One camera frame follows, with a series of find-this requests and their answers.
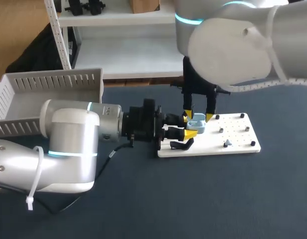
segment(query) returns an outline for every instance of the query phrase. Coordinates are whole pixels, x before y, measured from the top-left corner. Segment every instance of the cardboard box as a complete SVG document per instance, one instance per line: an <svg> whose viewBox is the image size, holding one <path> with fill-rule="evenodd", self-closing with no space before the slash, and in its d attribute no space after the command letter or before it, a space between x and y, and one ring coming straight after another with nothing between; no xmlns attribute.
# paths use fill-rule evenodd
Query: cardboard box
<svg viewBox="0 0 307 239"><path fill-rule="evenodd" d="M145 13L160 10L160 0L129 0L133 13Z"/></svg>

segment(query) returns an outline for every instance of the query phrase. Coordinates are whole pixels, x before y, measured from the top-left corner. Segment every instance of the wooden floor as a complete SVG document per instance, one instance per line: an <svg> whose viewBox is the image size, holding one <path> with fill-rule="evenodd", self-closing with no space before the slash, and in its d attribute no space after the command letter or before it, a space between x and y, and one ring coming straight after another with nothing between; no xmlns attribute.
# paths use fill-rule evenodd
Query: wooden floor
<svg viewBox="0 0 307 239"><path fill-rule="evenodd" d="M44 0L0 0L0 78L48 22Z"/></svg>

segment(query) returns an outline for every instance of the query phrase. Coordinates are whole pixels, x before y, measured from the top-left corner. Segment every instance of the white plastic basket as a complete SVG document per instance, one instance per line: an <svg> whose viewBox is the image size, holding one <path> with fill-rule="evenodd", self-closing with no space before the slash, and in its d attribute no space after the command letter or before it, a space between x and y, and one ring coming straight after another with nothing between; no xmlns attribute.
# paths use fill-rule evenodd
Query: white plastic basket
<svg viewBox="0 0 307 239"><path fill-rule="evenodd" d="M4 74L0 81L0 137L40 134L46 100L101 102L102 69Z"/></svg>

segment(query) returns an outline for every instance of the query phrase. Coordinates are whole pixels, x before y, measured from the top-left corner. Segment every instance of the black bag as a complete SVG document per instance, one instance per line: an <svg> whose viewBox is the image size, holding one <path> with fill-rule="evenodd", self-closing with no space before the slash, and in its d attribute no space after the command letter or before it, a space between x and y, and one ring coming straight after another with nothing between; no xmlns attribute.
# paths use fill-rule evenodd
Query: black bag
<svg viewBox="0 0 307 239"><path fill-rule="evenodd" d="M68 28L68 39L70 46L69 59L72 64L77 51L72 27ZM63 66L58 54L53 31L50 24L48 24L24 50L22 55L7 67L6 73L62 69Z"/></svg>

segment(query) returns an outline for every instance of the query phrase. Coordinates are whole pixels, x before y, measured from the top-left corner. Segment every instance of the shelving unit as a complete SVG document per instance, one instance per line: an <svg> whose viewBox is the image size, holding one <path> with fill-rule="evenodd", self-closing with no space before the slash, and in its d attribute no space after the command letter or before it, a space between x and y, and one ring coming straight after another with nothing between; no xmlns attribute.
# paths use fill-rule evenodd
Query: shelving unit
<svg viewBox="0 0 307 239"><path fill-rule="evenodd" d="M73 16L63 11L59 24L64 26L112 26L112 25L148 25L174 23L175 12L171 1L161 2L159 11L133 14L128 0L111 0L106 2L103 13L92 16L84 10L84 15Z"/></svg>
<svg viewBox="0 0 307 239"><path fill-rule="evenodd" d="M176 46L172 0L161 0L160 10L133 14L129 0L103 0L103 13L58 17L53 0L45 0L64 69L103 68L104 79L177 77L183 74L183 56ZM79 50L71 66L67 27L74 28Z"/></svg>

